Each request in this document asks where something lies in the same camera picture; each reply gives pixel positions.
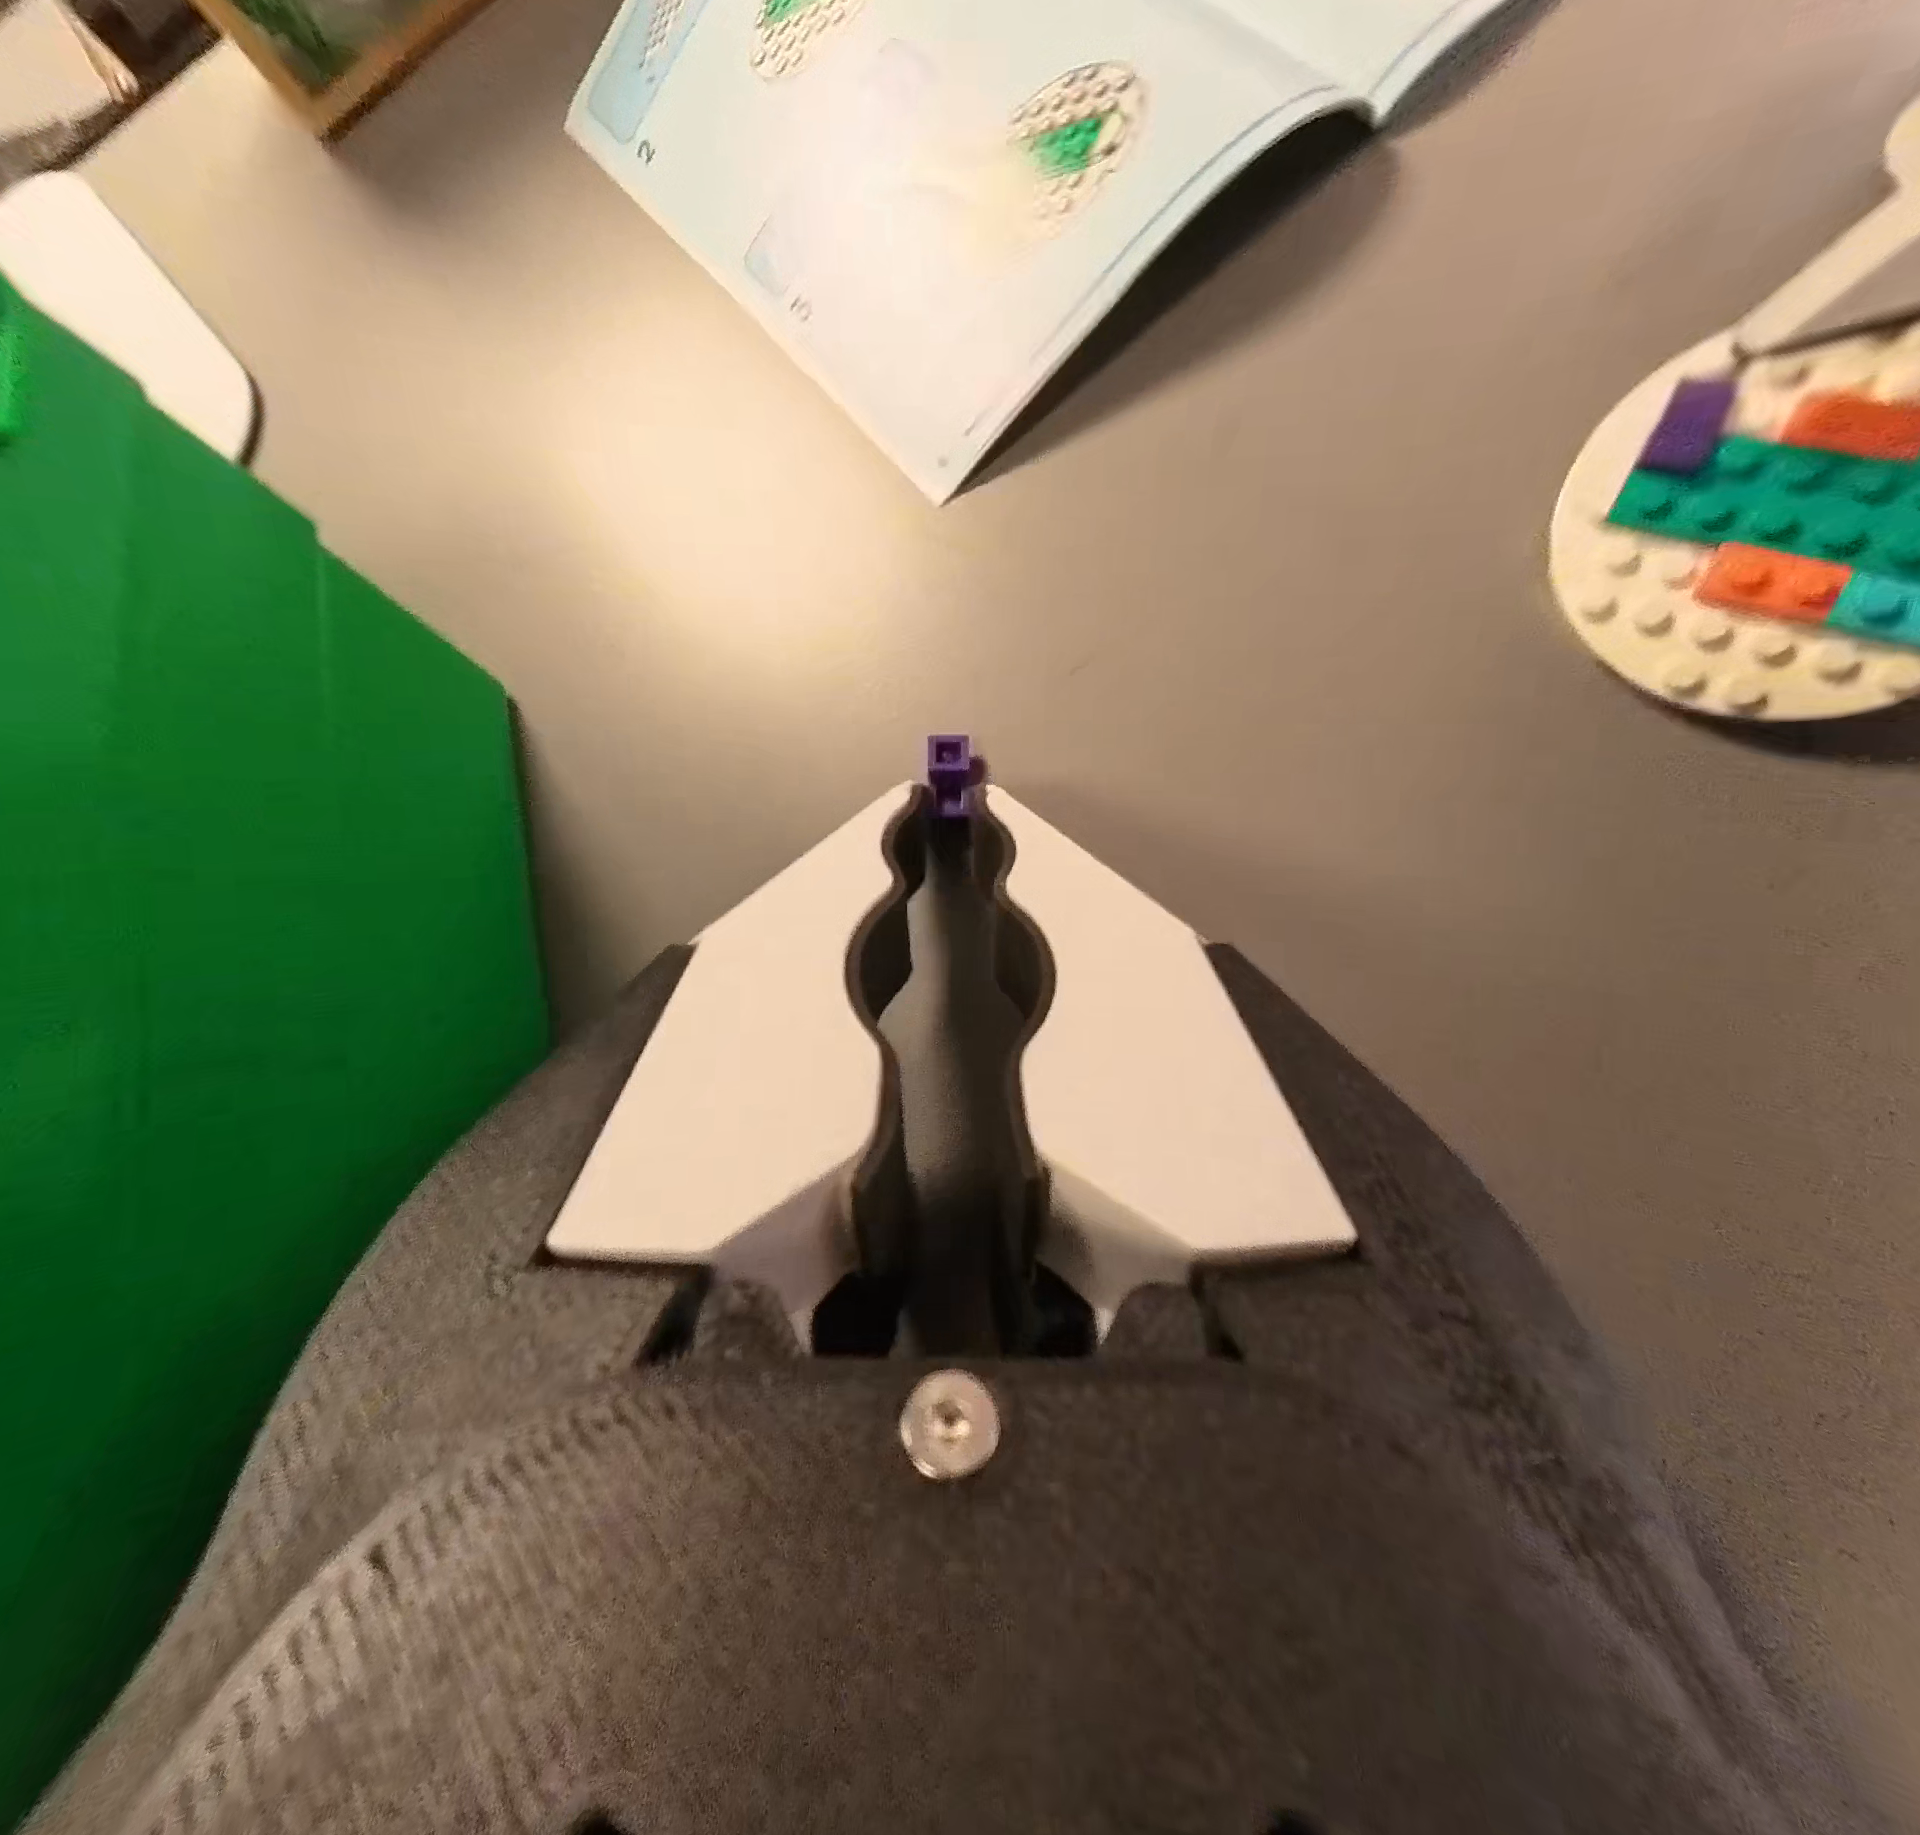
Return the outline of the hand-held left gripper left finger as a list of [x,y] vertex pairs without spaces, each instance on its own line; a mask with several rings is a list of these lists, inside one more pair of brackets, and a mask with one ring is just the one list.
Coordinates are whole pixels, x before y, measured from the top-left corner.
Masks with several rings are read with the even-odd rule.
[[900,783],[705,927],[547,1230],[571,1264],[705,1269],[809,1321],[852,1269],[851,1177],[881,1047],[855,1009],[855,933],[896,889]]

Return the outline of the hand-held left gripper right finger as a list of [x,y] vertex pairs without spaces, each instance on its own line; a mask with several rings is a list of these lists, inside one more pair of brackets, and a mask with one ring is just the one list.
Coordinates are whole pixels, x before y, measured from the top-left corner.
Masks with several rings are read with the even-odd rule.
[[1349,1255],[1357,1225],[1202,935],[994,785],[980,849],[1040,1266],[1112,1326],[1145,1288]]

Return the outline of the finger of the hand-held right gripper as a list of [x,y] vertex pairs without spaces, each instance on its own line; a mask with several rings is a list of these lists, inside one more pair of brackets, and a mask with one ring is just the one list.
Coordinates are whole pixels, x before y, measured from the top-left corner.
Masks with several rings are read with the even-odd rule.
[[1917,311],[1917,101],[1884,144],[1889,196],[1731,333],[1738,359],[1771,359],[1884,327]]

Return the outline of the round white lego plate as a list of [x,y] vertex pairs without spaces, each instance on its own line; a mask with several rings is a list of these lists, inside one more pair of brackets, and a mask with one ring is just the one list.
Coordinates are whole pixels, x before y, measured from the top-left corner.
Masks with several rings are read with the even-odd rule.
[[1547,532],[1573,634],[1669,707],[1861,718],[1917,694],[1916,322],[1711,337],[1594,428]]

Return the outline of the lego instruction booklet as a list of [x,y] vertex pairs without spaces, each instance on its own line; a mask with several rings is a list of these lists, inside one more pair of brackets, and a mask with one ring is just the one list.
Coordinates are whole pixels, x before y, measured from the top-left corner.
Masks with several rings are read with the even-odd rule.
[[566,131],[928,500],[1284,139],[1514,0],[621,0]]

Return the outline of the green plastic bin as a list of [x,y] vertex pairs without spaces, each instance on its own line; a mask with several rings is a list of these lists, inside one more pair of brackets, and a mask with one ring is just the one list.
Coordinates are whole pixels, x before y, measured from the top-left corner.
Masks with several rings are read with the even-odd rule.
[[547,1032],[503,688],[5,282],[5,1830]]

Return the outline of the white rounded tray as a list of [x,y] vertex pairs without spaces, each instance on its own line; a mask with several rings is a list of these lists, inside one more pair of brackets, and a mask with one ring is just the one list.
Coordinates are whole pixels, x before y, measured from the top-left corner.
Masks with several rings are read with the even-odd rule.
[[2,196],[2,270],[180,428],[230,463],[253,463],[253,377],[81,176],[47,171]]

